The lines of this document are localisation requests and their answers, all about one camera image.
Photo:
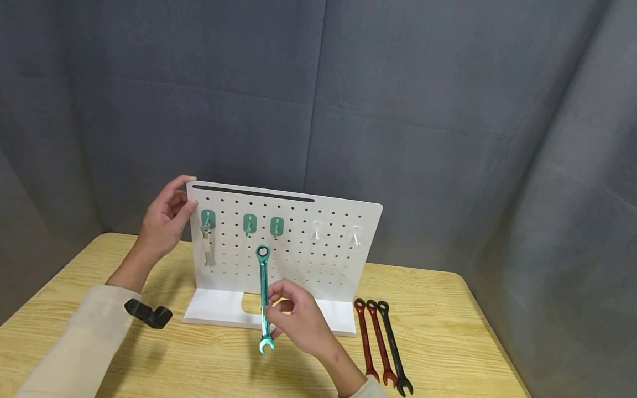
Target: beige sleeve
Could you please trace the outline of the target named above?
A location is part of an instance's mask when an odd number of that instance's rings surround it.
[[[91,398],[124,340],[133,317],[124,309],[140,295],[95,286],[69,320],[64,334],[14,398]]]
[[[367,376],[367,383],[363,384],[361,389],[350,398],[387,398],[387,394],[374,376]]]

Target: black plastic part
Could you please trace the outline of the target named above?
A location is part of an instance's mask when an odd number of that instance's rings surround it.
[[[124,304],[126,312],[141,320],[153,329],[163,329],[173,317],[173,313],[166,307],[159,306],[155,311],[136,299],[130,299]]]

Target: right hand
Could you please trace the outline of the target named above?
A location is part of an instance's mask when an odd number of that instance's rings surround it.
[[[273,339],[285,333],[300,350],[319,360],[338,346],[323,312],[310,292],[283,279],[269,286],[268,296],[270,305],[266,307],[266,319],[276,325],[271,333]],[[284,300],[272,306],[281,298]]]

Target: wooden table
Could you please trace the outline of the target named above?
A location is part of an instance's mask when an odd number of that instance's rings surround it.
[[[13,395],[62,334],[88,289],[109,277],[134,239],[99,236],[0,327],[1,398]],[[181,242],[153,270],[143,292],[144,302],[172,309],[172,321],[164,330],[133,323],[98,397],[336,396],[320,364],[285,336],[274,352],[261,355],[259,330],[181,323],[194,289],[191,245]],[[460,276],[367,264],[358,296],[390,304],[416,397],[530,396]],[[244,308],[258,312],[258,303],[256,295],[249,297]],[[369,315],[367,321],[381,373]],[[364,369],[360,337],[339,340]],[[385,388],[390,397],[400,396]]]

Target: pegboard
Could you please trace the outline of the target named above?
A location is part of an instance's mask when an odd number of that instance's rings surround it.
[[[189,183],[187,192],[199,203],[190,219],[198,290],[259,294],[255,250],[265,243],[271,248],[269,283],[286,278],[320,304],[345,302],[351,312],[380,204],[203,181]],[[207,238],[201,231],[204,210],[215,214]],[[256,217],[256,230],[248,235],[246,214]],[[271,230],[274,217],[283,219],[277,237]],[[205,245],[210,248],[207,264]]]

